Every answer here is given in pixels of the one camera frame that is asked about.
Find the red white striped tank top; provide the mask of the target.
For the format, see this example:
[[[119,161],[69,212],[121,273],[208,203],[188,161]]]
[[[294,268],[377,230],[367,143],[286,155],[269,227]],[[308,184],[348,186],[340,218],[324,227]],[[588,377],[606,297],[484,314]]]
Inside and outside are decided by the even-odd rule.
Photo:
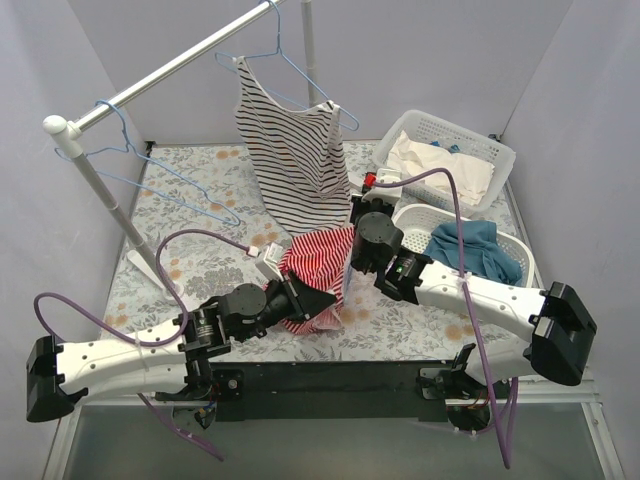
[[[306,335],[342,328],[340,318],[350,280],[349,261],[354,241],[354,227],[315,231],[297,236],[279,262],[282,273],[295,273],[305,284],[332,292],[336,303],[304,323],[282,321],[291,333]]]

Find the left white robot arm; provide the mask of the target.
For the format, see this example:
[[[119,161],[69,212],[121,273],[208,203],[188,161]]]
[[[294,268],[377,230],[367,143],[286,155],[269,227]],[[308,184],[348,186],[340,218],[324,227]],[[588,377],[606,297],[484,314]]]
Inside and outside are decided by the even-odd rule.
[[[224,385],[211,359],[234,342],[262,338],[282,320],[307,321],[333,307],[337,297],[295,274],[266,287],[245,283],[200,308],[123,338],[59,342],[39,338],[26,365],[26,419],[48,422],[89,400],[158,392],[180,400],[207,399]]]

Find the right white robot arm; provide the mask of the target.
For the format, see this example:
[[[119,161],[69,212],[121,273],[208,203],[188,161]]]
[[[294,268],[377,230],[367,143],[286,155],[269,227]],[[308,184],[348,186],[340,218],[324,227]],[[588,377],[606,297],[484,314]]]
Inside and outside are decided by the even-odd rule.
[[[352,198],[355,227],[352,267],[376,276],[385,296],[407,303],[466,313],[513,334],[485,347],[468,344],[456,355],[443,386],[475,397],[489,385],[537,374],[564,386],[581,383],[597,326],[576,291],[555,282],[547,290],[512,286],[457,270],[407,242],[420,234],[404,208],[381,199]]]

